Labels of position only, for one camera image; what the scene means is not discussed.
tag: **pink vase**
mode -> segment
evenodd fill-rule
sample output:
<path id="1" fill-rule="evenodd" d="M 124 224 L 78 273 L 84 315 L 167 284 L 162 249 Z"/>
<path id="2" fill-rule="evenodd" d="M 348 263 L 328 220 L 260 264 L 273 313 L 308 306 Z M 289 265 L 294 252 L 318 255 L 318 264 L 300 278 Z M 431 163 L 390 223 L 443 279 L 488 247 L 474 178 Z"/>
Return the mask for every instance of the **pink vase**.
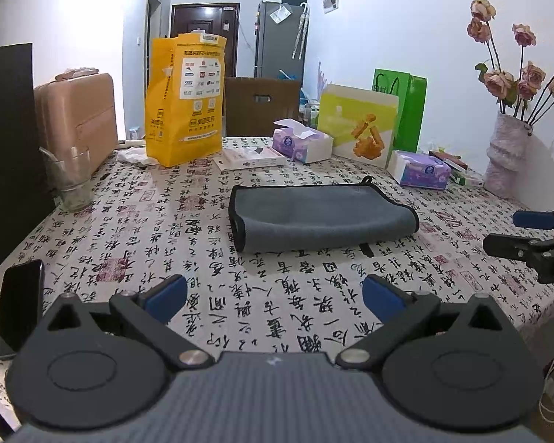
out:
<path id="1" fill-rule="evenodd" d="M 490 158 L 485 188 L 501 198 L 513 196 L 517 172 L 523 166 L 531 127 L 511 115 L 497 113 L 495 132 L 486 155 Z"/>

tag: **black smartphone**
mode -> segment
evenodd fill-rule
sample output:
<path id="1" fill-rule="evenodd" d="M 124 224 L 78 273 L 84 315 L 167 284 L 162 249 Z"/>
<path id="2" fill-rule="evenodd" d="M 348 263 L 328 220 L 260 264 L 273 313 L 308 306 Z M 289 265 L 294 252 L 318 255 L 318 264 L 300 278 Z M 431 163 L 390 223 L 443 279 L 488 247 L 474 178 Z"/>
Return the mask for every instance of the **black smartphone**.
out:
<path id="1" fill-rule="evenodd" d="M 45 266 L 41 260 L 11 266 L 0 291 L 0 360 L 9 360 L 25 344 L 43 313 Z"/>

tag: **yellow bag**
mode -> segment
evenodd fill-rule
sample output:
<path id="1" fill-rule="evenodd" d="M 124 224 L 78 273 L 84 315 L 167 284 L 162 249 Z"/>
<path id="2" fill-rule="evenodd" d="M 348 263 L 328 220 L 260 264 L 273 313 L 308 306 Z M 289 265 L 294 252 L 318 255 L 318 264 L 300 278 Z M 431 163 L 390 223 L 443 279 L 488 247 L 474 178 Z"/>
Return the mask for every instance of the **yellow bag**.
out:
<path id="1" fill-rule="evenodd" d="M 184 34 L 152 42 L 146 153 L 180 165 L 222 150 L 226 38 Z"/>

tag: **green leaf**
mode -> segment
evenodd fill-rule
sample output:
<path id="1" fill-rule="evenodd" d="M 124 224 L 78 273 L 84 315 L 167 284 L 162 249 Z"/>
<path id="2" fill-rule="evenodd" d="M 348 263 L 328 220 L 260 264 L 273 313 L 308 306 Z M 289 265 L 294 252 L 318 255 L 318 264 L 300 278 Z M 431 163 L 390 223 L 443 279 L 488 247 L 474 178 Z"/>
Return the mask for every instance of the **green leaf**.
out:
<path id="1" fill-rule="evenodd" d="M 514 103 L 517 101 L 517 85 L 511 85 L 504 101 L 508 107 L 513 108 Z"/>
<path id="2" fill-rule="evenodd" d="M 478 75 L 478 81 L 484 83 L 485 82 L 485 73 L 489 70 L 489 67 L 487 67 L 484 63 L 478 63 L 474 69 L 477 69 L 480 71 L 480 75 Z"/>

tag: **chinese calligraphy tablecloth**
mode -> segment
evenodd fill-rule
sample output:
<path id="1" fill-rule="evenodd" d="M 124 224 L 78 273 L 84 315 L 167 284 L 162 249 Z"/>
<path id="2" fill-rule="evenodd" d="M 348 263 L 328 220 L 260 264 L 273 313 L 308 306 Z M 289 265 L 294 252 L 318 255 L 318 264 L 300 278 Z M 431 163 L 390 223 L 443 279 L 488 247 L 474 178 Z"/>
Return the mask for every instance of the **chinese calligraphy tablecloth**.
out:
<path id="1" fill-rule="evenodd" d="M 263 146 L 267 138 L 226 138 L 224 146 Z M 374 183 L 411 205 L 421 228 L 412 237 L 354 248 L 238 254 L 228 220 L 234 185 Z M 211 158 L 167 169 L 109 159 L 93 177 L 94 204 L 70 215 L 56 209 L 0 266 L 40 258 L 47 267 L 44 310 L 61 292 L 85 302 L 122 290 L 144 291 L 171 274 L 188 281 L 186 306 L 170 328 L 218 356 L 222 351 L 325 351 L 331 358 L 377 330 L 361 282 L 374 273 L 407 291 L 444 301 L 494 296 L 524 337 L 554 314 L 554 285 L 537 283 L 523 263 L 482 250 L 488 233 L 546 239 L 554 232 L 510 222 L 515 203 L 451 184 L 444 192 L 401 188 L 383 170 L 333 157 L 311 165 L 221 173 Z M 0 401 L 7 364 L 0 362 Z"/>

